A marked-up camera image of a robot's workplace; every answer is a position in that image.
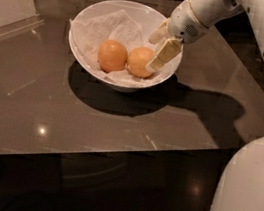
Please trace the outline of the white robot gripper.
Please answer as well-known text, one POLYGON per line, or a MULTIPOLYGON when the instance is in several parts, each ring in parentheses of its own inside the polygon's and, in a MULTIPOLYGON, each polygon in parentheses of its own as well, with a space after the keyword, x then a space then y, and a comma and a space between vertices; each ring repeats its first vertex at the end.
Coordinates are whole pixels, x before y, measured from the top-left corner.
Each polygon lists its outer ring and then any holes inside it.
POLYGON ((146 64, 146 70, 152 73, 158 71, 181 53, 182 44, 190 44, 203 37, 210 27, 207 17, 207 7, 204 3, 184 0, 179 4, 170 18, 149 36, 150 44, 157 47, 146 64))

